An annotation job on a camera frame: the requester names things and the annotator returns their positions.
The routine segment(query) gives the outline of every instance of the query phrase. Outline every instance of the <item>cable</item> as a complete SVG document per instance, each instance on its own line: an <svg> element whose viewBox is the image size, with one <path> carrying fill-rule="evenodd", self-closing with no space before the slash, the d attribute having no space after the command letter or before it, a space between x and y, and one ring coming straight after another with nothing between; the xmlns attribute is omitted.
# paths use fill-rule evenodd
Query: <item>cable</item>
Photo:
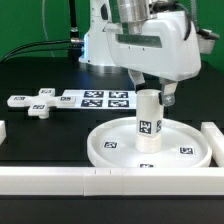
<svg viewBox="0 0 224 224"><path fill-rule="evenodd" d="M153 10L158 13L158 12L164 12L164 11L174 11L177 8L181 8L182 10L184 10L186 17L187 17L187 31L184 37L184 40L187 40L191 34L191 16L190 13L188 11L188 9L181 3L178 3L175 0L169 1L169 2L163 2L163 1L159 1L157 3L154 4L153 6Z"/></svg>
<svg viewBox="0 0 224 224"><path fill-rule="evenodd" d="M184 40L187 40L189 38L190 34L191 34L191 29L192 29L192 27L191 27L191 15L190 15L188 9L183 4L176 2L175 5L177 5L181 9L183 9L186 16L187 16L187 32L186 32L185 37L184 37Z"/></svg>
<svg viewBox="0 0 224 224"><path fill-rule="evenodd" d="M28 50L28 51L21 51L21 52L17 52L17 53L13 53L8 55L7 57L4 57L3 59L0 60L0 64L3 64L6 60L8 60L11 57L17 56L17 55L21 55L21 54L27 54L27 53L34 53L34 52L43 52L43 51L66 51L66 50L80 50L80 48L51 48L51 49L37 49L37 50Z"/></svg>
<svg viewBox="0 0 224 224"><path fill-rule="evenodd" d="M45 39L46 41L49 41L47 26L46 26L46 1L45 0L42 0L42 25L43 25ZM51 55L52 57L55 57L53 51L51 51Z"/></svg>
<svg viewBox="0 0 224 224"><path fill-rule="evenodd" d="M16 49L10 51L9 53L7 53L2 58L2 60L4 58L7 58L11 54L14 54L16 52L19 52L21 50L24 50L24 49L27 49L27 48L31 48L31 47L45 46L45 45L56 45L56 44L70 44L70 43L71 43L71 40L55 40L55 41L42 41L42 42L35 42L35 43L31 43L31 44L26 44L26 45L22 45L20 47L17 47Z"/></svg>

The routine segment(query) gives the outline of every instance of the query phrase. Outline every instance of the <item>black cable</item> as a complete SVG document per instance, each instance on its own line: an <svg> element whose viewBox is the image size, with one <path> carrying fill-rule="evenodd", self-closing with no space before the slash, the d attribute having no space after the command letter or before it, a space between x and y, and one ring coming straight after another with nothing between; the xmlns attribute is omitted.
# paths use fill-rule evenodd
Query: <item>black cable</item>
<svg viewBox="0 0 224 224"><path fill-rule="evenodd" d="M16 49L10 51L3 57L3 59L8 57L11 54L18 52L18 51L21 51L21 50L24 50L27 48L31 48L31 47L45 46L45 45L56 45L56 44L68 44L68 43L70 44L71 40L54 40L54 41L42 41L42 42L30 43L30 44L22 45L20 47L17 47Z"/></svg>
<svg viewBox="0 0 224 224"><path fill-rule="evenodd" d="M181 8L182 10L184 10L185 14L186 14L186 17L187 17L187 31L186 31L186 34L185 34L185 37L184 37L184 40L187 40L191 34L191 15L188 11L188 9L181 3L173 0L173 1L170 1L170 2L163 2L163 1L159 1L157 3L154 4L153 6L153 10L154 12L158 13L158 12L164 12L164 11L174 11L176 10L177 8Z"/></svg>
<svg viewBox="0 0 224 224"><path fill-rule="evenodd" d="M0 60L0 64L3 64L6 60L8 60L11 57L20 55L20 54L27 54L27 53L34 53L34 52L43 52L43 51L66 51L66 50L80 50L81 48L52 48L52 49L37 49L37 50L28 50L28 51L21 51L17 53L13 53L8 55L7 57L4 57L3 59Z"/></svg>
<svg viewBox="0 0 224 224"><path fill-rule="evenodd" d="M185 34L184 40L187 40L191 34L191 15L188 11L188 9L181 3L176 2L175 5L177 5L179 8L183 9L186 16L187 16L187 32Z"/></svg>

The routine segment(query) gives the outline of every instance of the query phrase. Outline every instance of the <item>white block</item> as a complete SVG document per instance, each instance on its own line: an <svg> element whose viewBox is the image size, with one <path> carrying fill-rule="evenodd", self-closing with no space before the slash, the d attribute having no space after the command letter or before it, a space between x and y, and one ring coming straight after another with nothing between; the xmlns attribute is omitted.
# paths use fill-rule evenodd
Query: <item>white block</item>
<svg viewBox="0 0 224 224"><path fill-rule="evenodd" d="M212 156L219 167L224 167L224 136L213 122L203 122L201 132L212 149Z"/></svg>
<svg viewBox="0 0 224 224"><path fill-rule="evenodd" d="M84 175L84 195L122 195L122 169L91 169Z"/></svg>
<svg viewBox="0 0 224 224"><path fill-rule="evenodd" d="M224 169L125 169L123 195L224 195Z"/></svg>
<svg viewBox="0 0 224 224"><path fill-rule="evenodd" d="M83 195L83 169L0 167L0 195Z"/></svg>
<svg viewBox="0 0 224 224"><path fill-rule="evenodd" d="M5 122L0 121L0 145L2 144L5 138L6 138Z"/></svg>

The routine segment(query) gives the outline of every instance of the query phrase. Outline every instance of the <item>marker sticker on cylinder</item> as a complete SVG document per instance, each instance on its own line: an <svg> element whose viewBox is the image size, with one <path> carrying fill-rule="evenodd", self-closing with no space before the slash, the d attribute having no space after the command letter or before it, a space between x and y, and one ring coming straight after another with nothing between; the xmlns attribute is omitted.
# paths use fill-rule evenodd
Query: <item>marker sticker on cylinder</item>
<svg viewBox="0 0 224 224"><path fill-rule="evenodd" d="M152 122L140 121L139 132L143 134L152 134Z"/></svg>

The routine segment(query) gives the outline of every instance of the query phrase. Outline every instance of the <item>white plate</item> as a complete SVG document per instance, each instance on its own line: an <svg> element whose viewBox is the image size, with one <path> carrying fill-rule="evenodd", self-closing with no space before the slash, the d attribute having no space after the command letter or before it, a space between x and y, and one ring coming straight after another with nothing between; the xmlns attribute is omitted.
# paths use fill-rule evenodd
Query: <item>white plate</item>
<svg viewBox="0 0 224 224"><path fill-rule="evenodd" d="M172 120L162 121L162 144L158 153L135 148L136 118L112 120L89 135L88 156L96 167L206 167L211 149L198 130Z"/></svg>

